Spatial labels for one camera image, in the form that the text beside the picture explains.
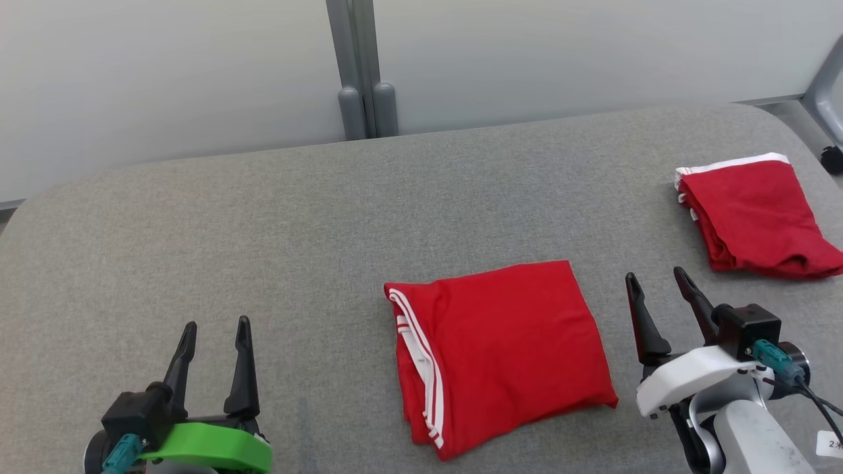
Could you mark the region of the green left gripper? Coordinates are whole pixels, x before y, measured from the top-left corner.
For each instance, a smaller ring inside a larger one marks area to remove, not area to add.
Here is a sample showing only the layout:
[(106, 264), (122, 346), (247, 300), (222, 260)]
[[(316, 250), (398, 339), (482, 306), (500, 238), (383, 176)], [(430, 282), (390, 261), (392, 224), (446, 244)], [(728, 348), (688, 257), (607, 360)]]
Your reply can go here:
[(211, 468), (235, 473), (268, 473), (272, 447), (259, 428), (261, 412), (257, 386), (255, 348), (248, 316), (240, 316), (234, 345), (237, 351), (234, 378), (224, 413), (229, 416), (189, 419), (184, 407), (188, 369), (192, 362), (198, 324), (190, 321), (165, 375), (171, 389), (168, 406), (177, 422), (143, 420), (138, 437), (146, 442), (140, 455), (144, 461), (169, 461), (179, 465)]

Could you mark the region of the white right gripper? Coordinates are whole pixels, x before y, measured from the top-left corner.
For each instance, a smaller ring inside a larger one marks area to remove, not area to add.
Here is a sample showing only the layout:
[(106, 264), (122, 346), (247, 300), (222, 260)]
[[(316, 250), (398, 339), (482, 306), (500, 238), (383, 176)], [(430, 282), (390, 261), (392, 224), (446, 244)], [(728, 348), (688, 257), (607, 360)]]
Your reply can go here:
[[(755, 360), (740, 362), (717, 344), (719, 324), (713, 319), (714, 306), (697, 287), (683, 267), (672, 270), (678, 289), (692, 307), (704, 348), (663, 364), (645, 378), (636, 390), (636, 405), (641, 416), (650, 417), (684, 399), (691, 399), (696, 411), (717, 411), (734, 401), (755, 402), (761, 407), (771, 399), (773, 387), (763, 381), (773, 375)], [(645, 293), (636, 274), (624, 277), (630, 306), (630, 318), (636, 353), (643, 366), (659, 366), (671, 355), (671, 345), (661, 336), (645, 306)]]

